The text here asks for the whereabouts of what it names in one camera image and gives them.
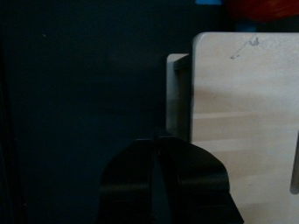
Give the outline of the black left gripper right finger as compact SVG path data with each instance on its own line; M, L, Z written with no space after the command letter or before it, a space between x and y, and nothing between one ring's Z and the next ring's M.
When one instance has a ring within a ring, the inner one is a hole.
M173 224L245 224L225 164L175 136L158 140Z

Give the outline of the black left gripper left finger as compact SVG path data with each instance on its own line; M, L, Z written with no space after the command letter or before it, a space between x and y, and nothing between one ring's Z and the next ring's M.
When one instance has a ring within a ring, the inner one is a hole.
M153 224L155 143L137 139L111 159L101 177L98 224Z

